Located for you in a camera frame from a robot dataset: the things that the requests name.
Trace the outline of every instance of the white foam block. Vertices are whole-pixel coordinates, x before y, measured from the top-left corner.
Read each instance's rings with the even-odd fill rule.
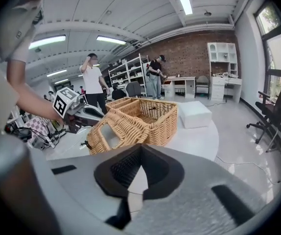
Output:
[[[212,112],[199,101],[178,103],[185,129],[209,126]]]

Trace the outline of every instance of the ceiling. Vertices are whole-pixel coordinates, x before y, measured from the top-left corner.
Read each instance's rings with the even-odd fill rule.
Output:
[[[26,66],[28,84],[46,75],[51,82],[80,75],[79,66],[90,52],[98,55],[101,70],[123,55],[163,33],[199,24],[233,24],[248,0],[190,0],[193,14],[186,16],[179,0],[43,0],[44,21],[35,40],[64,34],[66,41],[29,51]],[[126,45],[97,41],[97,36],[112,37]]]

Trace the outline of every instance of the person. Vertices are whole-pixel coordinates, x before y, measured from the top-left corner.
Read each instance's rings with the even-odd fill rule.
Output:
[[[152,99],[163,99],[164,97],[161,96],[161,79],[160,76],[163,77],[162,74],[162,66],[161,63],[165,62],[164,55],[160,55],[157,59],[154,59],[151,61],[149,65],[149,71],[150,71],[150,82],[153,89],[153,96]]]
[[[53,91],[49,91],[49,95],[50,95],[50,101],[53,103],[55,100],[55,95]]]
[[[85,91],[84,91],[84,89],[83,89],[82,86],[80,87],[80,91],[81,91],[81,95],[84,95],[84,94],[85,94]]]
[[[117,84],[113,85],[112,98],[114,100],[121,99],[126,96],[126,93],[117,88]]]
[[[26,112],[63,123],[52,103],[38,96],[25,82],[28,49],[44,18],[41,4],[42,0],[11,0],[0,14],[0,63],[7,62],[8,82],[0,86],[0,91],[5,90],[8,102],[15,101]],[[7,105],[3,111],[4,116],[9,114]]]
[[[109,94],[110,89],[102,77],[100,69],[94,66],[97,63],[97,55],[90,53],[83,65],[79,67],[79,70],[82,73],[83,81],[85,82],[86,86],[87,103],[95,107],[97,107],[99,104],[102,112],[106,114],[107,110],[105,107],[105,98],[101,85],[106,88],[107,94]]]

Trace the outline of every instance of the black pants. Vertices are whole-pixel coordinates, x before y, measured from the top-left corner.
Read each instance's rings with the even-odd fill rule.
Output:
[[[105,99],[103,93],[98,94],[86,94],[87,103],[98,107],[98,103],[100,105],[100,108],[104,114],[107,113],[106,107],[105,107]]]

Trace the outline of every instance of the brick wall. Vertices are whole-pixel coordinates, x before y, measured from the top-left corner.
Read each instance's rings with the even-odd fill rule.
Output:
[[[235,32],[231,30],[200,31],[179,35],[141,48],[126,58],[130,60],[141,53],[141,55],[148,55],[149,60],[152,60],[163,54],[167,60],[166,63],[162,64],[164,75],[209,76],[207,51],[207,43],[209,42],[236,44],[238,75],[241,77],[237,38]],[[218,73],[228,71],[226,63],[212,63],[212,68]]]

